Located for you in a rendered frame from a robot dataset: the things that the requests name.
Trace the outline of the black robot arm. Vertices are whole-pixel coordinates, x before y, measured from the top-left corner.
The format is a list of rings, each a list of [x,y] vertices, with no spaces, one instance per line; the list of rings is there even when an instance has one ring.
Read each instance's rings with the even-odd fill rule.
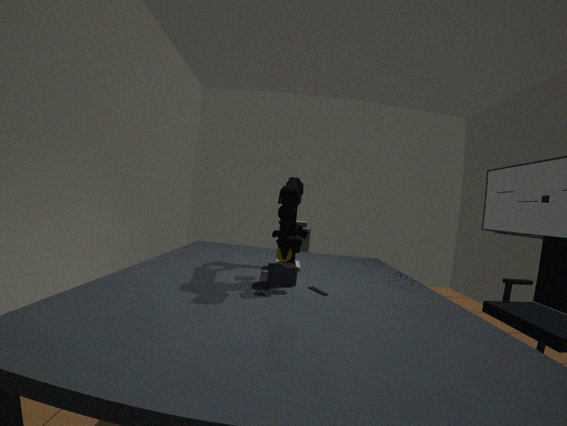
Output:
[[[301,203],[302,194],[303,194],[303,183],[300,181],[300,178],[289,177],[289,181],[287,182],[287,184],[283,186],[282,189],[280,189],[280,196],[278,203],[281,203],[282,206],[278,210],[278,216],[283,221],[295,220],[292,236],[296,236],[296,237],[299,236],[302,237],[303,239],[306,239],[309,232],[304,230],[303,227],[300,225],[296,226],[297,208],[298,205]],[[293,263],[295,265],[295,253],[299,253],[299,251],[300,251],[300,246],[292,246],[291,259],[283,263]]]

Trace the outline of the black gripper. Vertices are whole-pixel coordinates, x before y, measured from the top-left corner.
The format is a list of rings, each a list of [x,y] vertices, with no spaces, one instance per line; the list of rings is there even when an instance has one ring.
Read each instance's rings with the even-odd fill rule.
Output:
[[[292,236],[295,220],[279,221],[280,230],[274,230],[272,232],[272,237],[278,237],[276,240],[278,247],[280,248],[282,259],[286,260],[288,252],[292,246],[302,246],[303,240],[299,237]]]

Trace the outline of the green rectangular frame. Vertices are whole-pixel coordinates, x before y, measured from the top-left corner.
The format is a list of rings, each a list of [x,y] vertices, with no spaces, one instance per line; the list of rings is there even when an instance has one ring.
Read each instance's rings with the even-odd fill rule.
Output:
[[[317,293],[319,293],[319,294],[322,294],[322,295],[324,295],[324,296],[327,296],[327,295],[328,295],[328,292],[323,292],[322,290],[317,289],[317,288],[315,288],[314,286],[309,286],[308,288],[311,289],[311,290],[313,290],[313,291],[315,291],[315,292],[317,292]]]

